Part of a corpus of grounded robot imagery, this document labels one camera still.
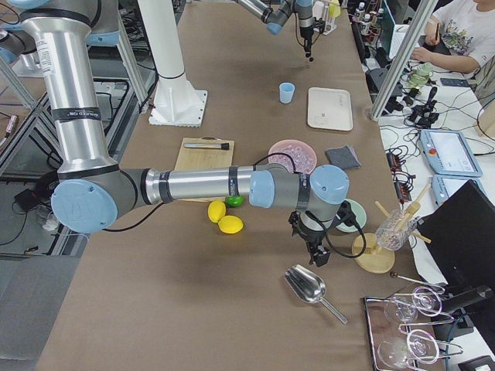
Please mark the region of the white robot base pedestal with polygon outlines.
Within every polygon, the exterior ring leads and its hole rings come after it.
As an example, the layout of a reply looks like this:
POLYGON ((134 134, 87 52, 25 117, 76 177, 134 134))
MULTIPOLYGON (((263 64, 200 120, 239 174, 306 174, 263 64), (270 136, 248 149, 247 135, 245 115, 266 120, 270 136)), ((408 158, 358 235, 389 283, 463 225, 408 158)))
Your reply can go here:
POLYGON ((149 123, 198 128, 203 121, 207 92, 189 82, 171 1, 138 3, 158 74, 149 123))

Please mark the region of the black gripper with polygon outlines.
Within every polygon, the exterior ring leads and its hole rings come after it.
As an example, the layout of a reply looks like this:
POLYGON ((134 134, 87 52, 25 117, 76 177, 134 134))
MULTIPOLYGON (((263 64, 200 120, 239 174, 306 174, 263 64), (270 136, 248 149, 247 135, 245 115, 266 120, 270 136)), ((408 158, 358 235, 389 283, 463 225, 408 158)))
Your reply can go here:
POLYGON ((289 224, 292 228, 292 236, 299 236, 306 244, 309 252, 310 265, 321 267, 328 263, 330 251, 323 246, 324 232, 322 229, 313 230, 305 225, 299 212, 293 211, 289 216, 289 224))
POLYGON ((323 19, 316 19, 315 17, 309 18, 297 18, 299 21, 299 33, 303 40, 303 49, 306 56, 312 55, 312 36, 315 30, 321 31, 325 28, 325 21, 323 19))

